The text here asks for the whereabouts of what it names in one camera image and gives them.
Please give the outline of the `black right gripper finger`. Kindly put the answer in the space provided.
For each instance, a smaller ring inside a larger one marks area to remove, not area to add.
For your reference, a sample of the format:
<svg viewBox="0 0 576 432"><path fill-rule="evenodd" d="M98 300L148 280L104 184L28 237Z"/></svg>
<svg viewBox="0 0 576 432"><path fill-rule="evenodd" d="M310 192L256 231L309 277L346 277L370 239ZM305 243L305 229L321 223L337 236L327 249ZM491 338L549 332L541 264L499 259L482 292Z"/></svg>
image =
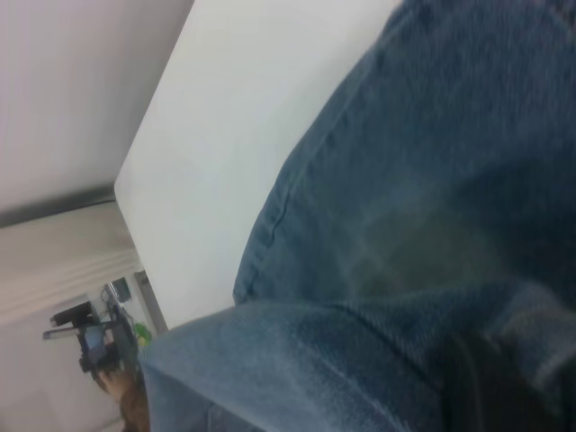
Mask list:
<svg viewBox="0 0 576 432"><path fill-rule="evenodd" d="M442 411L446 431L566 429L565 418L550 410L518 369L477 334L450 340Z"/></svg>

